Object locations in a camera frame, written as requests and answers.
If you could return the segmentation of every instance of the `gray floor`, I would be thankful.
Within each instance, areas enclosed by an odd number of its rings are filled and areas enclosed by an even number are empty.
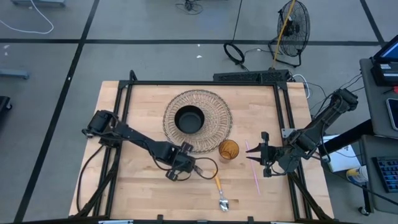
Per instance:
[[[101,0],[89,39],[231,39],[239,0],[201,1],[204,11],[188,16],[174,7],[178,0]],[[398,33],[394,22],[398,2],[366,0],[385,40]],[[54,23],[49,35],[22,34],[0,24],[1,38],[79,39],[93,0],[66,0],[66,8],[41,7]],[[312,23],[310,40],[377,41],[359,0],[305,0]],[[276,36],[277,11],[284,1],[244,0],[236,38],[269,40]],[[0,19],[20,29],[46,30],[47,24],[34,10],[0,2]],[[31,79],[0,78],[0,95],[12,98],[14,108],[0,133],[0,223],[12,222],[35,160],[43,143],[55,105],[67,76],[75,44],[0,44],[0,67],[26,69]],[[240,45],[242,50],[266,45]],[[359,74],[359,60],[374,55],[380,47],[308,46],[303,65],[292,69],[308,82],[331,93]],[[269,53],[248,53],[250,70],[267,70]],[[277,68],[286,68],[278,64]],[[67,217],[85,148],[80,129],[93,114],[103,80],[128,77],[133,69],[140,80],[211,80],[214,73],[238,72],[222,45],[215,44],[86,44],[78,62],[46,160],[30,201],[25,221]],[[363,86],[360,80],[350,87]],[[310,86],[310,106],[323,99],[318,87]],[[359,106],[344,114],[329,130],[341,133],[369,118],[364,91],[356,92]],[[398,223],[398,216],[376,212],[364,217],[362,191],[326,174],[335,217],[347,222]]]

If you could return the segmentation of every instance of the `white cable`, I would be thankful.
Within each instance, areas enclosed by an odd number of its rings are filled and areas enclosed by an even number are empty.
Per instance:
[[[49,34],[51,33],[51,31],[54,29],[54,25],[49,21],[49,19],[47,19],[40,11],[39,9],[36,7],[36,5],[34,4],[33,0],[30,0],[30,2],[32,3],[33,7],[35,7],[36,11],[47,21],[49,22],[49,24],[51,25],[51,29],[47,32],[37,32],[37,31],[28,31],[28,30],[20,30],[20,29],[16,29],[16,28],[12,28],[11,26],[7,25],[5,22],[3,22],[2,20],[0,20],[0,22],[2,24],[4,24],[6,27],[15,30],[15,31],[19,31],[19,32],[25,32],[25,33],[30,33],[30,34]]]
[[[308,83],[307,83],[306,79],[301,74],[295,74],[293,76],[293,78],[296,77],[296,76],[300,76],[304,80],[304,84],[307,86],[307,99],[309,99],[310,96],[311,96],[311,93],[310,93],[310,87],[308,86]]]

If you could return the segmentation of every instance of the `spoon with orange handle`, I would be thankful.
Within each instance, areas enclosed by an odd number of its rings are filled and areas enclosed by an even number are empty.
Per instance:
[[[220,182],[220,179],[218,178],[218,175],[215,176],[215,180],[216,180],[218,192],[220,193],[220,201],[219,201],[220,209],[223,212],[228,212],[229,203],[228,203],[228,200],[226,198],[224,198],[223,189],[221,188],[221,182]]]

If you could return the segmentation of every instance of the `pink straw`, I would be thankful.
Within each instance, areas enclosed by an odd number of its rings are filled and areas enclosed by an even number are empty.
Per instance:
[[[248,151],[248,150],[250,150],[250,149],[249,149],[248,140],[245,140],[245,142],[246,142],[246,149],[247,149],[247,151]],[[259,182],[258,182],[258,180],[257,180],[256,171],[254,170],[253,160],[251,160],[251,159],[250,159],[250,164],[251,164],[251,169],[253,170],[254,180],[256,181],[257,192],[259,192],[259,195],[261,195],[261,193],[260,193],[260,188],[259,188]]]

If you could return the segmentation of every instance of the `computer screen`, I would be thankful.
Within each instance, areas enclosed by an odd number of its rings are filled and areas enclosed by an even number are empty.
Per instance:
[[[391,45],[384,53],[381,54],[381,57],[398,59],[398,42]]]

